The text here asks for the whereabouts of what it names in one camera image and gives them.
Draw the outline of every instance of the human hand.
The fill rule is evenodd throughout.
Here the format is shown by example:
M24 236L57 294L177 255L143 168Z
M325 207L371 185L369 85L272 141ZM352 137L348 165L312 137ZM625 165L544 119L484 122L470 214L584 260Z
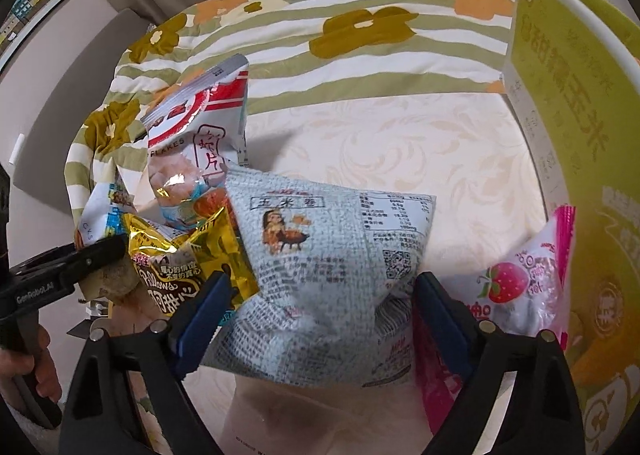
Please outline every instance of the human hand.
M50 342L49 334L44 327L40 326L38 343L42 349L42 354L37 364L31 355L0 349L0 394L9 405L18 411L24 411L24 403L11 378L16 375L30 374L34 365L35 377L38 382L36 386L38 395L48 397L54 403L57 403L62 397L62 387L60 387L56 366L47 349Z

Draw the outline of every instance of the floral pattern blanket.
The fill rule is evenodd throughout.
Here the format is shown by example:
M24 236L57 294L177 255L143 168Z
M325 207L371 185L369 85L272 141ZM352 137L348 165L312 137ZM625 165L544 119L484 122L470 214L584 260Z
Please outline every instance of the floral pattern blanket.
M111 159L129 193L146 165L140 117L234 53L248 113L362 98L501 92L514 0L206 0L127 49L65 168L76 223Z

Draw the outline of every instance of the nutrition facts table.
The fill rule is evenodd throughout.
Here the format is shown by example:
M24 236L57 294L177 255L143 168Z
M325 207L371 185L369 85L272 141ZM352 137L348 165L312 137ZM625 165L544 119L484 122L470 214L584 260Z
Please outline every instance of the nutrition facts table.
M367 231L413 231L423 233L431 220L433 198L428 195L400 195L365 192L360 195L360 214Z

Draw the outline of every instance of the white and red snack bag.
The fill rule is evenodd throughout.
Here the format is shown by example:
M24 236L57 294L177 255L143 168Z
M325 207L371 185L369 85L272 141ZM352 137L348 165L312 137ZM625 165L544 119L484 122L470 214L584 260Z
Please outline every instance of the white and red snack bag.
M241 54L207 70L142 119L148 174L167 225L195 228L226 202L225 164L247 165L248 61Z
M535 336L552 330L566 348L569 287L566 270L574 234L575 207L558 207L535 237L483 273L443 277L440 284L478 320L493 321L511 334ZM435 434L462 388L444 364L430 329L414 308L416 382Z

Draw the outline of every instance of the picture frame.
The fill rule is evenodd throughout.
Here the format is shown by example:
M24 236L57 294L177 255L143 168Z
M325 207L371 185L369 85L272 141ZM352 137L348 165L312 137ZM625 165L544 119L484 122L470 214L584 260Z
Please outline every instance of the picture frame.
M0 24L0 73L40 22L63 0L16 0Z

